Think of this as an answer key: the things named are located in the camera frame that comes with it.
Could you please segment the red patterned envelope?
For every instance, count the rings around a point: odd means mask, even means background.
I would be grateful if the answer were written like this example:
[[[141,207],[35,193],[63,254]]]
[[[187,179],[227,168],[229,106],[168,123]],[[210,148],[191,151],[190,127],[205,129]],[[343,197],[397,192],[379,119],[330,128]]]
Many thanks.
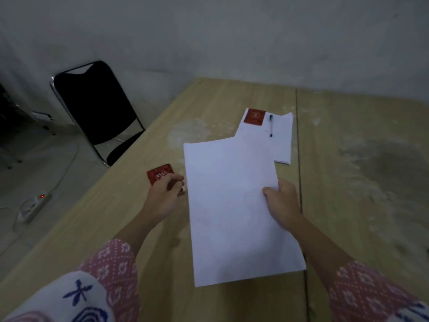
[[[180,173],[175,172],[173,167],[169,163],[150,169],[146,173],[151,187],[153,187],[153,185],[156,184],[159,180],[162,180],[163,178],[165,178],[166,175],[169,175],[169,174],[180,175],[181,177],[183,177],[183,179],[180,180],[181,189],[178,195],[185,194],[187,190],[186,178]]]
[[[248,108],[244,116],[243,123],[262,126],[266,111],[254,108]]]

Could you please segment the stack of white paper sheets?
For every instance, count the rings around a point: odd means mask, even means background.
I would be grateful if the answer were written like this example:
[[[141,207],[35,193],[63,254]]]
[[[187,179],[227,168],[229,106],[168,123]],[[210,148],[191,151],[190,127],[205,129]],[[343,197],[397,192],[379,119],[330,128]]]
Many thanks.
[[[264,138],[264,140],[271,148],[275,162],[291,164],[293,114],[290,112],[284,115],[277,115],[266,112],[262,126],[255,126],[243,123],[243,119],[247,112],[247,109],[244,112],[244,115],[238,126],[235,136],[257,135],[260,138]],[[270,137],[269,127],[270,114],[273,114],[272,138]]]

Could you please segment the person's left forearm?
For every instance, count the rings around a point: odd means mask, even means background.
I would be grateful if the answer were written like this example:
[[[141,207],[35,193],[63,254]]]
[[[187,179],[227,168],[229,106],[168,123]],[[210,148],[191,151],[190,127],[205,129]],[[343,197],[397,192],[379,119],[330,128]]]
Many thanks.
[[[95,278],[105,295],[102,299],[115,322],[137,322],[140,303],[136,258],[148,234],[165,218],[164,214],[142,210],[92,257],[77,268]]]

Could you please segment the black folding chair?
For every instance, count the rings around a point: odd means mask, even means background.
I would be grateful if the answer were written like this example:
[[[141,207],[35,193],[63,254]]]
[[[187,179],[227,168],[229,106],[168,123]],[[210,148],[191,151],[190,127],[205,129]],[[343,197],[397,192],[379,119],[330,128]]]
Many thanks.
[[[111,167],[146,131],[110,66],[97,60],[51,77],[50,86],[96,156]],[[106,158],[96,146],[116,140],[137,122],[139,132],[121,141]]]

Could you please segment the person's right hand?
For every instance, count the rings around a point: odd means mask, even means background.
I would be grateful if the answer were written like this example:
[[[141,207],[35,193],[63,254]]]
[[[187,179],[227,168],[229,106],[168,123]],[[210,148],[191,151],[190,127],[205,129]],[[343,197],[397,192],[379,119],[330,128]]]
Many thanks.
[[[265,197],[269,212],[283,229],[294,234],[303,218],[297,190],[292,183],[281,178],[276,190],[276,197]]]

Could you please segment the large white paper sheet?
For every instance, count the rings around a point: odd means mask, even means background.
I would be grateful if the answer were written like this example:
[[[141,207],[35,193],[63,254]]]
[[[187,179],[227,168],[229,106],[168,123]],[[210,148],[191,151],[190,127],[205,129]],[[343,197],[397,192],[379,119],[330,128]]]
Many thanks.
[[[268,142],[249,135],[183,146],[195,287],[306,270],[262,193],[278,186]]]

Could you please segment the person's left hand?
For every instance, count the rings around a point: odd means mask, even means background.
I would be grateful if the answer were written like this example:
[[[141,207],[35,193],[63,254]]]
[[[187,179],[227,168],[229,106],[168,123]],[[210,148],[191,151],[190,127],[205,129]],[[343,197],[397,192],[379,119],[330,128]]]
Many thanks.
[[[174,209],[179,192],[171,192],[171,188],[175,181],[182,179],[183,177],[180,175],[169,174],[150,188],[142,208],[142,214],[151,226],[158,225]]]

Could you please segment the person's right forearm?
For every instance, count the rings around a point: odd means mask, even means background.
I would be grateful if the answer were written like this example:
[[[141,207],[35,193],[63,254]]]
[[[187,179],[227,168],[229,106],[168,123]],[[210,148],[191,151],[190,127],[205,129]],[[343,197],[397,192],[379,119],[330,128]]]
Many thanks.
[[[334,322],[429,322],[429,304],[356,261],[302,214],[287,229],[323,283]]]

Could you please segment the white power strip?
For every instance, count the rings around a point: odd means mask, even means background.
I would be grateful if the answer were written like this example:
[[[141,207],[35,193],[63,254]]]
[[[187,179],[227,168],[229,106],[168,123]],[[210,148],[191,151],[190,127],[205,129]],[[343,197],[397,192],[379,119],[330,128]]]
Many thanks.
[[[36,195],[25,200],[18,209],[17,222],[29,224],[51,200],[50,193]]]

